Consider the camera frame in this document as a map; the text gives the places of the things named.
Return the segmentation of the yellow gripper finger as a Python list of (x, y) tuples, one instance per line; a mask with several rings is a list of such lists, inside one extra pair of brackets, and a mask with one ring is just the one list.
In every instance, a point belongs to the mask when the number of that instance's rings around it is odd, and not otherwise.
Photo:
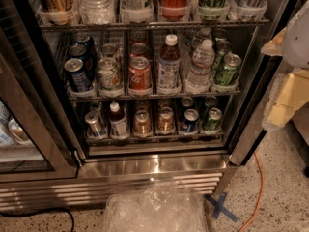
[(277, 131), (309, 102), (309, 71), (294, 68), (289, 74), (278, 74), (272, 84), (269, 100), (263, 113), (262, 127)]
[(272, 40), (266, 43), (261, 52), (268, 56), (281, 56), (282, 55), (282, 42), (285, 36), (286, 29), (283, 28)]

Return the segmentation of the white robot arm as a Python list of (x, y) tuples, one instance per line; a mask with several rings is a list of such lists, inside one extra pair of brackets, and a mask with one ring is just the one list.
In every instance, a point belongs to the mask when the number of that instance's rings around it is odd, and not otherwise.
[(309, 102), (309, 0), (261, 52), (281, 56), (284, 64), (294, 68), (275, 78), (264, 110), (263, 129), (277, 131)]

